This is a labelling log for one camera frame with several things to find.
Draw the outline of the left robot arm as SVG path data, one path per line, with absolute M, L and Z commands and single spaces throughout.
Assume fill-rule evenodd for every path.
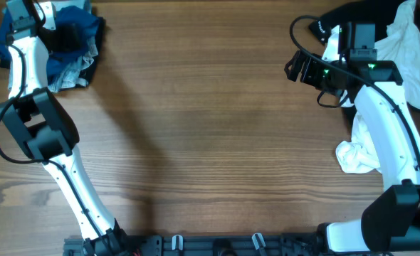
M 78 130 L 48 89 L 46 64 L 52 28 L 32 1 L 7 1 L 12 17 L 6 46 L 11 55 L 11 91 L 0 103 L 4 124 L 26 159 L 40 163 L 63 192 L 80 226 L 81 255 L 131 255 L 125 231 L 103 205 L 80 157 Z

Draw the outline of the dark blue polo shirt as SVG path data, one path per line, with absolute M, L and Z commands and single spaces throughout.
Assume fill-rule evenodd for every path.
M 67 6 L 56 14 L 57 29 L 42 31 L 40 39 L 51 53 L 46 72 L 49 80 L 62 73 L 67 65 L 90 50 L 90 39 L 100 46 L 104 19 L 77 6 Z

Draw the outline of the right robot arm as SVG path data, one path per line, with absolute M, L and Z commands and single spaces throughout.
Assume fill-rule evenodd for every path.
M 371 23 L 345 24 L 336 51 L 335 60 L 325 60 L 299 47 L 285 73 L 355 106 L 371 135 L 384 191 L 359 219 L 321 224 L 315 248 L 334 255 L 420 251 L 420 136 L 400 72 L 378 59 Z

